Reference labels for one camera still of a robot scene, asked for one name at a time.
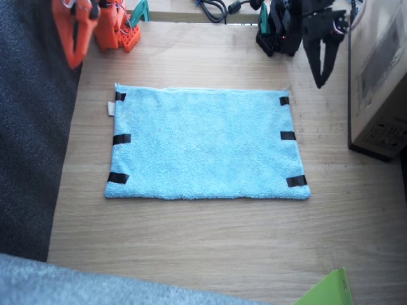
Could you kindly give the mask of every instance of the towel tag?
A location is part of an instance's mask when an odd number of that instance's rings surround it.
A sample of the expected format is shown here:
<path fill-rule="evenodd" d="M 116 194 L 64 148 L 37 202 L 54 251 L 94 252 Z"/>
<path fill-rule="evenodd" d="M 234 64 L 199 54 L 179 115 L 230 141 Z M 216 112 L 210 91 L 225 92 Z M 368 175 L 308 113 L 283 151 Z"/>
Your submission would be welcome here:
<path fill-rule="evenodd" d="M 107 102 L 107 113 L 109 116 L 114 116 L 114 102 Z"/>

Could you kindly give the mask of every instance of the microfiber towel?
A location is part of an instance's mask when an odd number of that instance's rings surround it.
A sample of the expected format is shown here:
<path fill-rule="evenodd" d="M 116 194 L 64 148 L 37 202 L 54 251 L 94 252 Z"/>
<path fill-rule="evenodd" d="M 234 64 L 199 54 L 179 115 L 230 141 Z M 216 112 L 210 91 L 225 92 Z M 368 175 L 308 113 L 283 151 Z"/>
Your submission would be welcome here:
<path fill-rule="evenodd" d="M 116 85 L 107 198 L 307 199 L 288 92 Z"/>

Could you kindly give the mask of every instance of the wooden table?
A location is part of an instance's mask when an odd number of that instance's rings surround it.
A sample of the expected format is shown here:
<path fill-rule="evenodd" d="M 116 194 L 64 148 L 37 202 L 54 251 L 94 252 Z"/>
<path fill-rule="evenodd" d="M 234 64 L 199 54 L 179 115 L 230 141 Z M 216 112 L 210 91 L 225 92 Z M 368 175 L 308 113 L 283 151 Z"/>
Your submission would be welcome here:
<path fill-rule="evenodd" d="M 347 268 L 355 304 L 407 302 L 407 211 L 399 161 L 347 149 L 347 46 L 315 87 L 302 47 L 273 58 L 254 26 L 150 22 L 134 50 L 83 64 L 49 262 L 292 304 Z M 291 200 L 106 200 L 114 83 L 288 89 L 312 197 Z"/>
<path fill-rule="evenodd" d="M 139 0 L 127 0 L 127 10 L 133 11 Z M 229 6 L 235 0 L 224 0 Z M 208 18 L 197 7 L 197 0 L 149 0 L 150 17 L 152 21 L 169 21 L 169 22 L 203 22 L 209 23 Z M 219 10 L 211 5 L 207 6 L 208 10 L 217 14 Z M 333 8 L 336 10 L 347 10 L 350 13 L 350 4 L 348 0 L 336 0 Z M 254 11 L 250 4 L 243 4 L 240 11 L 227 18 L 229 24 L 257 24 L 260 11 Z"/>

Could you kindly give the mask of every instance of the green connector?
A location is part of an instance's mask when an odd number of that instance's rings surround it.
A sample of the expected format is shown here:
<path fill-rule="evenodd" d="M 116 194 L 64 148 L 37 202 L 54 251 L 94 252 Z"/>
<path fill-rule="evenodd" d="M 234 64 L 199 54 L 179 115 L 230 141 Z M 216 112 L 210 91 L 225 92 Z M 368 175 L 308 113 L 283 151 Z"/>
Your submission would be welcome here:
<path fill-rule="evenodd" d="M 259 24 L 262 34 L 270 34 L 272 32 L 268 24 L 267 5 L 265 3 L 261 5 Z"/>
<path fill-rule="evenodd" d="M 140 20 L 150 21 L 150 11 L 148 10 L 147 0 L 140 0 L 130 16 L 130 24 L 132 25 L 132 28 L 135 27 Z"/>

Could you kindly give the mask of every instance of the wire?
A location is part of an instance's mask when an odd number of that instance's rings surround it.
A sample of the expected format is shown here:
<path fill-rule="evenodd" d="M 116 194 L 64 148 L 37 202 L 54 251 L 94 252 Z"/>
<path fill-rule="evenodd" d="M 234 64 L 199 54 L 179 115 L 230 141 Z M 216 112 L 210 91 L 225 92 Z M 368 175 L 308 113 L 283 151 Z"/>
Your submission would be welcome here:
<path fill-rule="evenodd" d="M 240 2 L 240 4 L 244 3 L 249 3 L 250 0 L 245 0 Z M 212 14 L 206 7 L 206 4 L 215 6 L 216 8 L 221 11 L 221 16 L 216 16 Z M 203 9 L 203 12 L 205 13 L 206 17 L 214 23 L 214 24 L 219 24 L 222 21 L 224 21 L 224 24 L 226 24 L 226 17 L 229 15 L 228 8 L 226 7 L 225 3 L 222 0 L 198 0 L 197 5 L 200 5 L 200 7 Z"/>
<path fill-rule="evenodd" d="M 132 30 L 133 30 L 132 24 L 130 23 L 130 19 L 128 19 L 126 9 L 123 7 L 123 2 L 124 2 L 124 0 L 121 0 L 121 3 L 120 3 L 120 4 L 108 3 L 107 6 L 112 6 L 112 5 L 114 5 L 117 9 L 121 8 L 121 9 L 124 11 L 125 16 L 126 16 L 126 18 L 127 18 L 127 23 L 128 23 L 128 26 L 130 27 L 130 31 L 132 31 Z M 122 30 L 122 29 L 119 29 L 119 30 L 120 30 L 120 32 L 122 32 L 124 35 L 128 35 L 128 33 L 130 33 L 130 32 L 125 32 L 125 31 Z"/>

